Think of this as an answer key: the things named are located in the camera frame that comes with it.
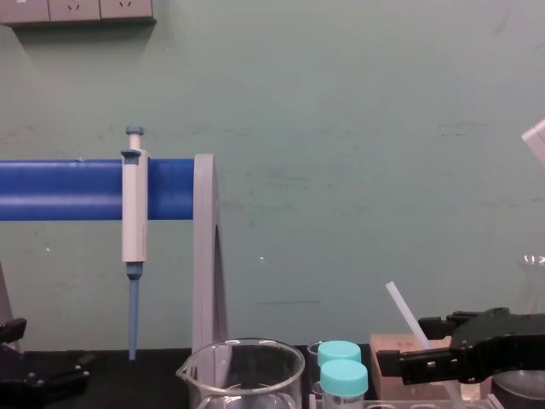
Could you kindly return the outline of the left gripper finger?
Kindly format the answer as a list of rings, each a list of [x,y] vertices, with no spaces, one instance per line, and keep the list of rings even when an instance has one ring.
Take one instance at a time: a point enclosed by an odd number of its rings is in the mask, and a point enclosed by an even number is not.
[[[27,320],[17,318],[1,324],[1,352],[20,352],[20,340],[24,337]]]
[[[89,372],[79,364],[43,369],[16,350],[2,350],[1,408],[44,408],[82,395],[89,379]]]

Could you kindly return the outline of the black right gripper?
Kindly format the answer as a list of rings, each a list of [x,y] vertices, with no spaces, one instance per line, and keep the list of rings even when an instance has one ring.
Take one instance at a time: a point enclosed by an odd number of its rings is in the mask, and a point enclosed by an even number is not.
[[[418,324],[429,340],[451,337],[450,350],[379,350],[376,358],[384,377],[401,377],[405,385],[481,382],[500,372],[544,369],[543,314],[493,308],[475,317],[456,311],[444,319],[420,318]]]

